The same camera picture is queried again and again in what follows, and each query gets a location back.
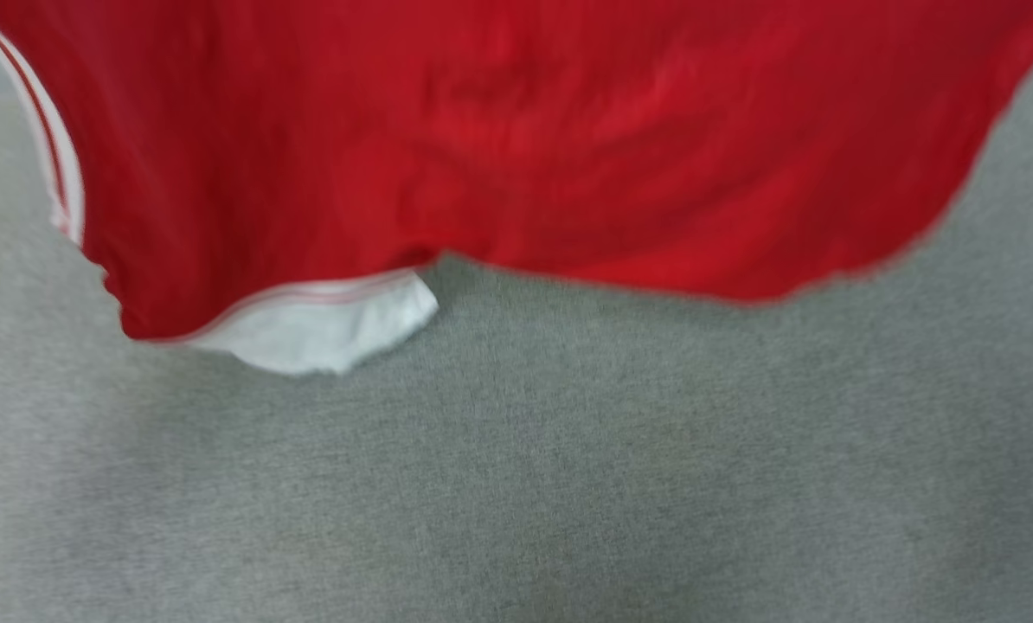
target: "white trim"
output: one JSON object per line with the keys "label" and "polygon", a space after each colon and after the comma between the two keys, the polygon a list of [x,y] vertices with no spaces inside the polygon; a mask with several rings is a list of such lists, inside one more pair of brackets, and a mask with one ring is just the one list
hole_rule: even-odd
{"label": "white trim", "polygon": [[273,288],[176,344],[229,352],[283,375],[343,374],[429,323],[436,297],[411,271]]}
{"label": "white trim", "polygon": [[[39,154],[40,172],[43,174],[46,190],[49,190],[51,203],[53,203],[51,223],[65,232],[74,244],[82,246],[86,229],[86,190],[83,184],[82,169],[77,162],[77,153],[74,151],[70,133],[66,130],[66,124],[62,122],[58,107],[43,88],[39,76],[35,75],[29,61],[25,60],[21,51],[18,51],[18,48],[1,32],[0,60],[9,74],[9,79],[13,82],[25,110],[25,117],[29,119],[29,127],[33,131],[35,150]],[[21,67],[21,71],[15,68],[18,66]],[[35,110],[33,94],[35,99],[38,99],[39,110]],[[46,122],[46,126],[49,126],[51,137],[55,143],[54,146],[49,145],[49,137],[43,130],[43,122]],[[57,158],[58,166],[51,158],[53,153]],[[56,181],[57,169],[61,173],[59,181],[62,182],[65,197],[59,196],[59,185]]]}

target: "red fabric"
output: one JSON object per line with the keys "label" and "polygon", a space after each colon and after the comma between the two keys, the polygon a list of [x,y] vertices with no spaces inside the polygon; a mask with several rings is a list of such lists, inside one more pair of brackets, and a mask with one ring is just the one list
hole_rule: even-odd
{"label": "red fabric", "polygon": [[442,249],[785,295],[927,228],[1033,64],[1033,0],[0,0],[0,31],[135,338]]}

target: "white stripe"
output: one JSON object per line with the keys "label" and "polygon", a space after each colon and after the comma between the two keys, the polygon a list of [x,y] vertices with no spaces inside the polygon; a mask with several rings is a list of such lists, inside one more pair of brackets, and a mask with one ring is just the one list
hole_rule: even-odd
{"label": "white stripe", "polygon": [[[35,71],[25,60],[21,51],[18,51],[13,43],[9,42],[0,32],[0,42],[9,51],[10,59],[6,58],[0,46],[0,59],[18,90],[19,98],[24,104],[25,115],[29,118],[29,126],[35,138],[35,150],[39,153],[40,170],[46,181],[46,188],[53,203],[53,213],[51,221],[63,230],[73,241],[82,246],[83,232],[86,228],[86,192],[83,186],[82,169],[77,164],[77,153],[74,151],[70,133],[66,130],[66,124],[62,122],[59,110],[55,102],[51,101],[51,95],[46,93],[42,83],[39,82]],[[21,66],[24,75],[19,74],[13,67],[13,61]],[[33,99],[29,95],[29,88],[39,100],[40,111],[35,111]],[[62,188],[66,193],[66,216],[63,215],[62,205],[59,201],[58,185],[55,181],[55,164],[51,161],[51,149],[46,133],[43,131],[42,119],[51,129],[51,137],[55,139],[55,153],[59,158],[59,168],[62,174]]]}

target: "gray fabric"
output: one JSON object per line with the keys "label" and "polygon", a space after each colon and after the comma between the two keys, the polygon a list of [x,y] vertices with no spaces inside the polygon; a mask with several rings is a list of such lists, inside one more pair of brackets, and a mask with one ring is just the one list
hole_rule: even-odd
{"label": "gray fabric", "polygon": [[865,283],[446,261],[347,378],[128,343],[0,96],[0,622],[1033,622],[1033,84]]}

